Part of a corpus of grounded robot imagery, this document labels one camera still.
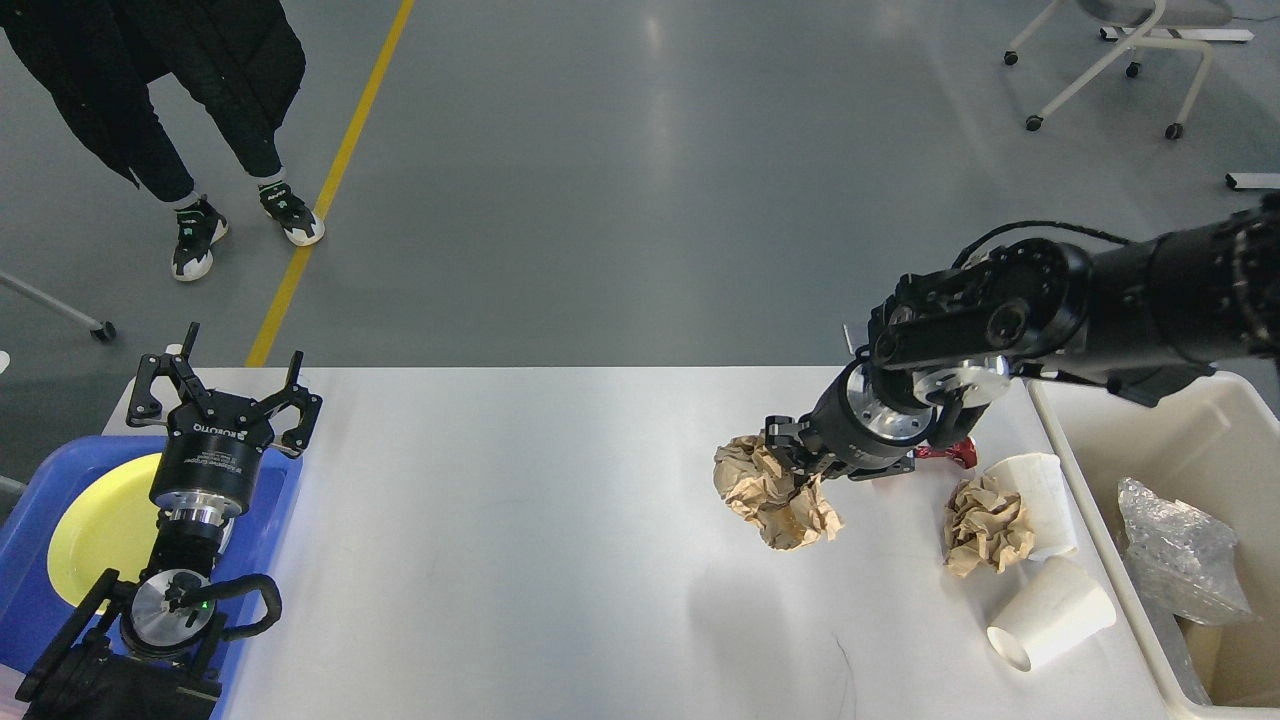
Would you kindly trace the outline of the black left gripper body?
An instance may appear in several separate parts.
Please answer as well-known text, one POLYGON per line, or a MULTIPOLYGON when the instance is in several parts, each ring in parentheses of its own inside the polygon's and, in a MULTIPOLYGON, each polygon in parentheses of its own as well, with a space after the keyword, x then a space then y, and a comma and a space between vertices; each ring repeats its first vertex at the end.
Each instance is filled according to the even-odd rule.
POLYGON ((251 509, 262 455, 273 442, 268 420, 237 428, 241 411, 211 419, 195 407, 178 407, 166 419, 168 438, 148 497, 175 510, 180 496, 212 496, 225 518, 251 509))

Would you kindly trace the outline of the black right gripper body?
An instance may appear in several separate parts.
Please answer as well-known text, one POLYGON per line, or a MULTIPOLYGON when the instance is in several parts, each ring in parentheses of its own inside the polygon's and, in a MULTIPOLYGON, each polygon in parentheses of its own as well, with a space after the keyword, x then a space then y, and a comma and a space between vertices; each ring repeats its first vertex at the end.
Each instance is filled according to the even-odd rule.
POLYGON ((925 441, 938 411, 897 410, 876 392, 861 363, 849 364, 809 413, 810 428, 824 446, 824 479, 849 477, 854 468, 883 468, 925 441))

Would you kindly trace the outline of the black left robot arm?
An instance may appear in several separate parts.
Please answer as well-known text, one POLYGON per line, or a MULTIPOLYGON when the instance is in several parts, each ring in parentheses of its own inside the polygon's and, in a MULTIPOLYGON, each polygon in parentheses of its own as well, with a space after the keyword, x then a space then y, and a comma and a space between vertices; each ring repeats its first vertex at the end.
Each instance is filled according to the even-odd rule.
POLYGON ((219 568, 269 450, 300 457, 323 401, 300 380, 301 351, 265 398, 210 389, 189 363, 197 333, 192 323, 175 352, 141 357, 125 411, 129 427, 166 432, 148 560, 133 580, 104 570, 78 602, 17 687, 27 719, 210 719, 216 652, 282 618, 273 578, 219 568))

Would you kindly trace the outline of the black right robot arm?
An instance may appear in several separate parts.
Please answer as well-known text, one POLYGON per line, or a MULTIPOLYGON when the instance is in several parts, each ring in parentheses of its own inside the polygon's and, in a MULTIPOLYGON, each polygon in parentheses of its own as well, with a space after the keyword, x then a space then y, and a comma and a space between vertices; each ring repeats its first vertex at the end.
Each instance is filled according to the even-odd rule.
POLYGON ((1277 195, 1228 219, 1106 252, 1028 238, 906 274, 867 345, 799 419, 764 421, 764 455, 806 486, 910 471, 965 439, 1014 378, 1100 387, 1156 406, 1236 357, 1277 357, 1277 195))

